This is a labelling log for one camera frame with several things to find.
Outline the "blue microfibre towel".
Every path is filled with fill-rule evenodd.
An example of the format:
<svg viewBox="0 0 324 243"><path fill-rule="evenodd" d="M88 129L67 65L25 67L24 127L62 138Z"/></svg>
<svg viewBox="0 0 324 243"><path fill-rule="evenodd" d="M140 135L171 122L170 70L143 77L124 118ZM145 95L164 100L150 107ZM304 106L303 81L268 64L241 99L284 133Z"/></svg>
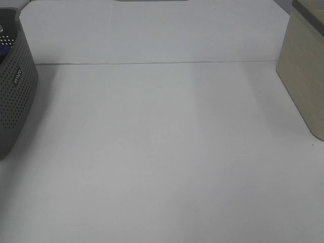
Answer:
<svg viewBox="0 0 324 243"><path fill-rule="evenodd" d="M10 52L11 50L11 46L9 45L1 45L0 46L0 63L2 63L5 59L5 57L7 56L7 54Z"/></svg>

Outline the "beige storage box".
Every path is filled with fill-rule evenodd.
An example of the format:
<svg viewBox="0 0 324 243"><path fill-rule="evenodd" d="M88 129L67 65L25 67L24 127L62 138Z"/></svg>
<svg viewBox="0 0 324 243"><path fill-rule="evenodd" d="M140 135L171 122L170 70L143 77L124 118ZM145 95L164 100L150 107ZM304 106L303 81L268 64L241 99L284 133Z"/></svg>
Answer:
<svg viewBox="0 0 324 243"><path fill-rule="evenodd" d="M293 1L276 72L311 134L323 140L323 1Z"/></svg>

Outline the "grey perforated plastic basket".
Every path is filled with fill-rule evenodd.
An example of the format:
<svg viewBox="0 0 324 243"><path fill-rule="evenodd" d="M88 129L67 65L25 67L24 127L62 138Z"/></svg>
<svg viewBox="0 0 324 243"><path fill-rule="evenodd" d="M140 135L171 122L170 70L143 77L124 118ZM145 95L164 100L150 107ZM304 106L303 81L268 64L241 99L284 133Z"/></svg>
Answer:
<svg viewBox="0 0 324 243"><path fill-rule="evenodd" d="M1 159L4 159L24 127L38 83L19 9L1 8L1 45L12 47L1 63Z"/></svg>

